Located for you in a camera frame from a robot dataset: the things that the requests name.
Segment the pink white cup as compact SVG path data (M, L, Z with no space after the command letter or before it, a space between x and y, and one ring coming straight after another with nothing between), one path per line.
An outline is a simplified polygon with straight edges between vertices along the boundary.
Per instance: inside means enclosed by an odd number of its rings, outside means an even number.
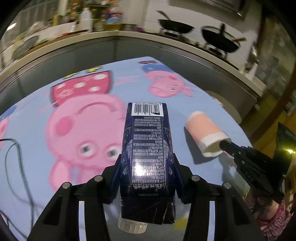
M217 157L223 153L219 146L220 142L226 141L231 143L229 136L201 111L191 113L185 127L197 144L203 157Z

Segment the dark blue milk carton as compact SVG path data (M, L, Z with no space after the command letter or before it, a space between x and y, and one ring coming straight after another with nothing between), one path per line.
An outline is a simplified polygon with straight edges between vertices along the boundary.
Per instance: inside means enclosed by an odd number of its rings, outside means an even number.
M121 216L156 225L175 222L175 175L165 103L130 102L121 152Z

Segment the round steel trash bin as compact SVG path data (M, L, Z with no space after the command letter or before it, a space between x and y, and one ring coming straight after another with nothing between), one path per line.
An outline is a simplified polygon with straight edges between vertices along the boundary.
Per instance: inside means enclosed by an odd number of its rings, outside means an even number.
M236 108L234 108L234 106L229 102L227 101L224 97L214 93L214 92L211 92L211 91L208 91L206 90L206 92L213 98L215 99L215 101L217 101L221 106L222 108L224 108L227 113L229 113L231 115L231 117L238 123L238 124L241 124L242 123L242 118L239 114L239 112L236 110Z

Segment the kitchen counter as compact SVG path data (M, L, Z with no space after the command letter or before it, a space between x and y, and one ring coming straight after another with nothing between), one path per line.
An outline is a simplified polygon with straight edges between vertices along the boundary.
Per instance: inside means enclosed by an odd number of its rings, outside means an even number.
M107 31L62 37L28 51L1 71L1 112L68 74L116 61L152 57L203 90L224 97L246 116L266 85L211 53L162 36Z

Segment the cartoon pig tablecloth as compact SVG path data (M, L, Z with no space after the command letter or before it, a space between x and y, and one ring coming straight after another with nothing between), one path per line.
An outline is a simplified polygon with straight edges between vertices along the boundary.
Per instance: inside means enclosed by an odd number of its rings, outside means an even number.
M114 164L130 102L166 103L178 160L208 182L248 191L226 154L203 157L185 129L201 111L236 144L249 145L217 101L152 57L117 61L59 78L1 115L1 215L17 239L28 237L63 182L83 183Z

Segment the black pan with lid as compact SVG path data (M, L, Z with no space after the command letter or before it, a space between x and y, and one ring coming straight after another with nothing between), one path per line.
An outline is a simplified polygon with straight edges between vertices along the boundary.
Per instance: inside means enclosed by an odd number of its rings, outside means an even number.
M205 40L204 47L214 47L215 50L220 50L226 54L234 53L241 47L241 42L245 42L245 37L236 38L226 32L226 25L222 23L220 28L213 26L201 27L202 37Z

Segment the black wok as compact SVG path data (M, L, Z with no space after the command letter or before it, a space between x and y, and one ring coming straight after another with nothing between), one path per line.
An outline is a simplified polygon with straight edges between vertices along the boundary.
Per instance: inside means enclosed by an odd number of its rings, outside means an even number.
M171 20L164 11L157 10L157 12L165 17L165 19L158 19L159 24L165 30L173 31L181 35L188 34L194 30L194 27L191 25Z

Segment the steel range hood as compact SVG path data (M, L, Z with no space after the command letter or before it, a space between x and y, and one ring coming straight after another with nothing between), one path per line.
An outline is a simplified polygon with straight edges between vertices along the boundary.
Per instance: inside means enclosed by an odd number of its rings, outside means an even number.
M230 15L244 19L250 1L169 1L171 6L198 11L204 14Z

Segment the white plastic bottle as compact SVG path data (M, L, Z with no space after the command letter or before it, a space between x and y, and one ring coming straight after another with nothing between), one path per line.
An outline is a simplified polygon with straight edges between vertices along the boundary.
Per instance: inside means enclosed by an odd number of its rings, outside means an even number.
M89 8L84 8L80 14L80 30L86 30L87 32L92 32L92 13Z

